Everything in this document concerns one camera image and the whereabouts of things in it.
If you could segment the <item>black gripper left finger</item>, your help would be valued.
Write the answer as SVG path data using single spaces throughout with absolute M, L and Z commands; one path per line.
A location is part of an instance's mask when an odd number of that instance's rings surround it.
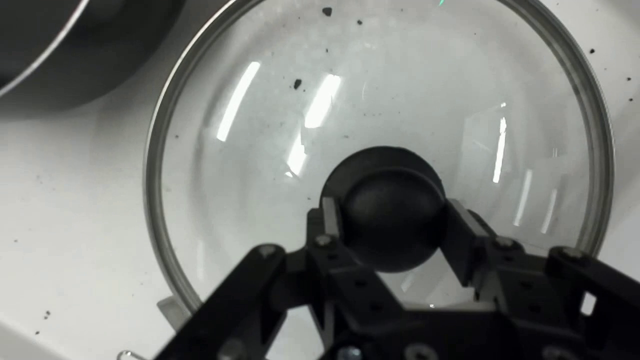
M 266 360 L 294 309 L 313 316 L 318 360 L 398 358 L 401 305 L 339 241 L 321 245 L 323 230 L 323 213 L 310 210 L 300 251 L 253 248 L 156 360 Z

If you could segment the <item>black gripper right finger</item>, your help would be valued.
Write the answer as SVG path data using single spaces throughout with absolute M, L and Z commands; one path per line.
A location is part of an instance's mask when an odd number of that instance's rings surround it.
M 449 200 L 440 251 L 475 298 L 513 324 L 519 356 L 640 360 L 640 283 L 571 247 L 534 256 Z

